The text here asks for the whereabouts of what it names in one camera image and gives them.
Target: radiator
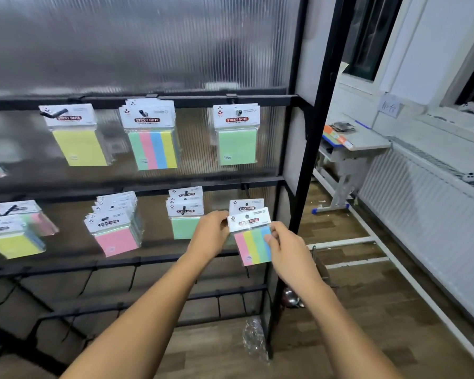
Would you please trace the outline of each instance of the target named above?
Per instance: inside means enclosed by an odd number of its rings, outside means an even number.
[[[474,185],[398,138],[358,193],[384,225],[474,317]]]

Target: white header card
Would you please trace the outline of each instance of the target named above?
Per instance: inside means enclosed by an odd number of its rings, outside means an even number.
[[[17,202],[1,202],[0,203],[0,215],[4,215],[12,206],[16,205],[9,214],[24,214],[24,213],[36,213],[41,211],[35,200],[28,201],[17,201]]]
[[[230,201],[230,215],[263,209],[263,198],[256,200],[232,200]]]
[[[227,217],[230,232],[250,230],[270,223],[268,208],[254,210]]]
[[[183,187],[181,189],[169,190],[170,197],[203,197],[202,186]]]
[[[119,108],[125,129],[161,129],[175,127],[175,114],[168,107],[122,106]]]
[[[256,103],[214,105],[213,118],[216,129],[259,126],[260,107]]]
[[[0,217],[0,235],[25,229],[26,223],[17,215]]]
[[[191,217],[204,215],[204,205],[201,203],[166,203],[170,217]]]
[[[95,233],[130,223],[126,210],[103,211],[91,214],[84,220],[89,232]]]
[[[44,117],[47,126],[77,126],[77,125],[96,125],[95,111],[90,103],[80,103],[74,105],[40,105],[41,112],[56,118]]]

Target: green sticky note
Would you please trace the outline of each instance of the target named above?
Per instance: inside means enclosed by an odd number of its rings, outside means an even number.
[[[200,217],[172,218],[172,232],[175,240],[190,240]]]
[[[242,165],[256,162],[256,129],[220,130],[219,164]]]

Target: desk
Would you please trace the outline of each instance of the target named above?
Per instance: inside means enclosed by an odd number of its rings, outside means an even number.
[[[349,122],[356,130],[337,133],[329,126],[337,121]],[[390,146],[389,140],[358,121],[351,120],[344,114],[337,116],[329,114],[319,146],[321,157],[314,170],[314,176],[318,180],[323,178],[328,182],[334,189],[334,194],[330,206],[320,205],[313,210],[313,214],[348,208],[346,200],[351,197],[351,193],[360,189],[373,158],[385,152]],[[335,163],[339,181],[336,181],[323,167],[327,161]]]

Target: pink sticky note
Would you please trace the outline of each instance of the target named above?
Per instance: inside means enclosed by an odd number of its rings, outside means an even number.
[[[139,248],[128,228],[111,231],[102,235],[95,235],[95,239],[102,247],[106,257]]]

